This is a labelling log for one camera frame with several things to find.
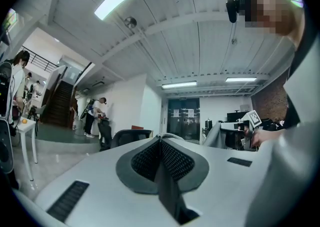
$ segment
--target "white ceiling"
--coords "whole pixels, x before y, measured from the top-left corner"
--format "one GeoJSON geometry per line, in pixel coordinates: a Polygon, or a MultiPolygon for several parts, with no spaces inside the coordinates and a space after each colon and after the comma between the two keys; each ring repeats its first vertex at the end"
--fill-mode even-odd
{"type": "Polygon", "coordinates": [[[247,95],[276,75],[294,52],[286,38],[247,28],[243,21],[230,23],[226,0],[126,0],[101,21],[94,11],[102,1],[58,0],[54,10],[53,23],[99,55],[102,68],[81,89],[147,73],[158,86],[198,81],[196,88],[165,91],[170,97],[247,95]],[[127,17],[137,20],[137,28],[124,25],[127,17]],[[225,75],[232,74],[262,79],[226,84],[225,75]]]}

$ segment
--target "headphones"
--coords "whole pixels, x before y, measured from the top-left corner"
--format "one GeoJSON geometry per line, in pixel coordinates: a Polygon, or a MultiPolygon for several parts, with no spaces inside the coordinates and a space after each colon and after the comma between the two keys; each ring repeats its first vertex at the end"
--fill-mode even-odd
{"type": "Polygon", "coordinates": [[[227,0],[225,5],[229,20],[234,24],[237,21],[237,16],[239,13],[239,0],[227,0]]]}

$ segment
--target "white desk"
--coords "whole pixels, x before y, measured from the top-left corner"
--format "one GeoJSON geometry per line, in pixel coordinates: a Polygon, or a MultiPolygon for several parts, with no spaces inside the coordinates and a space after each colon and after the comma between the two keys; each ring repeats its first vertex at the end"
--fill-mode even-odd
{"type": "Polygon", "coordinates": [[[26,118],[21,117],[17,128],[19,129],[19,132],[21,134],[21,146],[22,146],[22,154],[23,154],[23,160],[24,160],[24,165],[26,168],[26,172],[28,173],[30,181],[33,181],[34,178],[32,177],[31,170],[30,170],[30,165],[28,161],[28,154],[27,154],[27,147],[26,147],[26,132],[32,130],[32,152],[33,152],[33,160],[34,163],[38,163],[37,159],[37,152],[36,152],[36,122],[31,120],[31,119],[26,119],[27,123],[23,124],[22,120],[26,118]]]}

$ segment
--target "staircase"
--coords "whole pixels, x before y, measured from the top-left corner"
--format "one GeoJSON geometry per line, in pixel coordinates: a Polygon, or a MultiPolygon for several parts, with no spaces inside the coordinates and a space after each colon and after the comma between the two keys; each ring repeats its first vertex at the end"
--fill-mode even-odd
{"type": "Polygon", "coordinates": [[[60,127],[69,126],[70,100],[73,85],[61,81],[57,87],[45,114],[44,123],[60,127]]]}

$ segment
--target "red brick wall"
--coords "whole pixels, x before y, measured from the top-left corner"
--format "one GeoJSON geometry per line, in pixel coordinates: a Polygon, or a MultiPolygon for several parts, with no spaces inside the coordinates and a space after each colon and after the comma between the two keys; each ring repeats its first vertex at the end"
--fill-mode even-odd
{"type": "Polygon", "coordinates": [[[251,97],[253,109],[261,119],[283,120],[287,112],[287,94],[284,83],[288,77],[285,71],[270,85],[251,97]]]}

